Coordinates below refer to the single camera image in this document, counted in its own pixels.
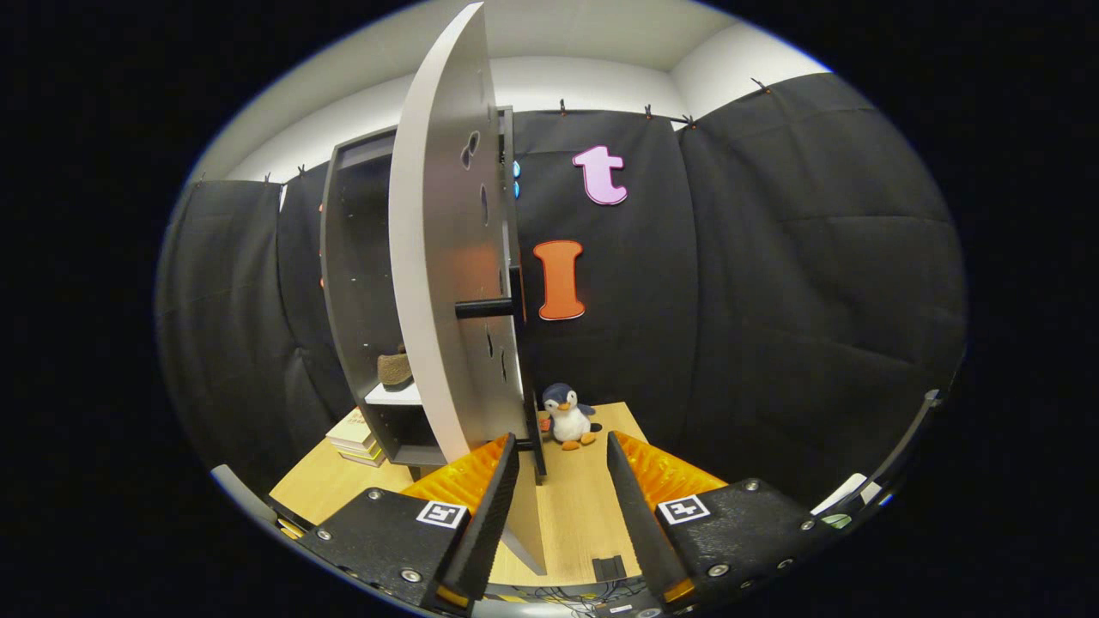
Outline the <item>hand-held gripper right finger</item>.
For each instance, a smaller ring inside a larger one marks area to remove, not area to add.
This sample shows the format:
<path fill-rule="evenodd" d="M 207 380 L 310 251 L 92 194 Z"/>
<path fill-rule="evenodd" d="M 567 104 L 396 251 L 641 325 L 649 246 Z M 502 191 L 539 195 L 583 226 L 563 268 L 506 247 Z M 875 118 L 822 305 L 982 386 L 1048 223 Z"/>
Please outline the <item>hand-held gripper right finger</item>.
<path fill-rule="evenodd" d="M 803 566 L 839 531 L 758 478 L 725 482 L 607 434 L 607 467 L 651 594 L 663 606 L 726 606 Z"/>

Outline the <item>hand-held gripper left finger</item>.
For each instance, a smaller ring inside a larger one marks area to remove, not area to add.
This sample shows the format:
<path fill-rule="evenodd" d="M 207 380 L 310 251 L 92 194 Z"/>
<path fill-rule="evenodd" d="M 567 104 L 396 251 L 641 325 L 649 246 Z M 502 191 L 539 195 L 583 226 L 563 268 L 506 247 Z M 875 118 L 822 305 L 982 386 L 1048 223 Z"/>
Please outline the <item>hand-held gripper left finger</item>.
<path fill-rule="evenodd" d="M 507 432 L 404 490 L 368 488 L 298 543 L 392 602 L 470 613 L 482 599 L 519 474 Z"/>

